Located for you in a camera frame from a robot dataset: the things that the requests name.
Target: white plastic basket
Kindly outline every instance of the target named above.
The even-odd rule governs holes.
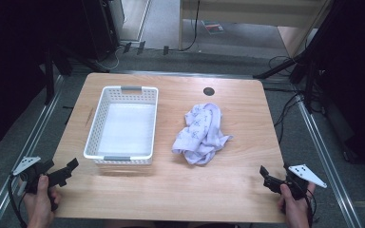
[[[103,88],[84,156],[101,164],[151,164],[159,90]]]

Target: human hand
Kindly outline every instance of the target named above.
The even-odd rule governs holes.
[[[309,183],[307,197],[312,197],[316,185]],[[281,210],[286,204],[286,225],[290,228],[308,228],[308,205],[306,199],[295,200],[286,184],[280,186],[281,196],[278,201],[278,208]]]
[[[24,202],[29,215],[28,227],[49,227],[54,220],[51,212],[51,202],[48,197],[48,177],[41,176],[38,180],[37,194],[26,193]],[[49,189],[49,194],[54,202],[59,204],[61,195],[55,187]]]

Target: black stand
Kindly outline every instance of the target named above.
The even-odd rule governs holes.
[[[260,74],[254,75],[255,79],[266,79],[287,67],[291,67],[296,64],[294,70],[290,74],[290,83],[298,84],[304,76],[307,76],[306,89],[304,94],[304,104],[307,110],[312,113],[311,98],[313,93],[314,79],[318,74],[319,61],[323,54],[324,46],[329,42],[332,32],[335,30],[333,22],[337,20],[341,9],[345,5],[345,0],[335,0],[330,12],[325,20],[322,22],[321,27],[318,29],[310,45],[300,53],[300,55],[294,57],[291,60],[287,60],[279,66]]]
[[[107,69],[100,69],[95,66],[91,62],[89,62],[84,57],[76,54],[72,50],[67,47],[63,47],[60,45],[56,46],[47,46],[45,50],[45,67],[46,67],[46,82],[47,82],[47,95],[45,105],[48,105],[54,96],[54,74],[53,74],[53,63],[57,66],[58,70],[61,74],[70,75],[72,72],[72,66],[67,60],[67,57],[70,56],[76,59],[81,64],[89,67],[94,72],[108,73]]]

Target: finger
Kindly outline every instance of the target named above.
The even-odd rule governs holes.
[[[56,203],[56,204],[59,204],[59,202],[61,201],[61,198],[62,198],[61,194],[59,194],[59,193],[58,193],[58,194],[56,195],[56,197],[55,197],[55,203]]]
[[[57,191],[57,189],[55,187],[52,187],[49,189],[49,193],[50,195],[54,198],[54,201],[56,204],[59,204],[59,202],[61,201],[61,194]]]
[[[284,203],[284,196],[280,195],[280,198],[278,200],[278,209],[282,209]]]
[[[309,185],[307,186],[307,196],[312,197],[314,194],[314,191],[316,190],[316,184],[313,182],[309,182]]]
[[[280,185],[280,192],[286,201],[294,200],[292,197],[292,192],[290,191],[289,186],[287,186],[286,184]]]
[[[38,180],[37,195],[47,194],[48,190],[48,177],[41,176]]]

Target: round hole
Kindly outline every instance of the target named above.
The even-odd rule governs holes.
[[[203,93],[206,96],[212,96],[213,94],[215,94],[215,89],[211,88],[211,87],[206,87],[203,89]]]

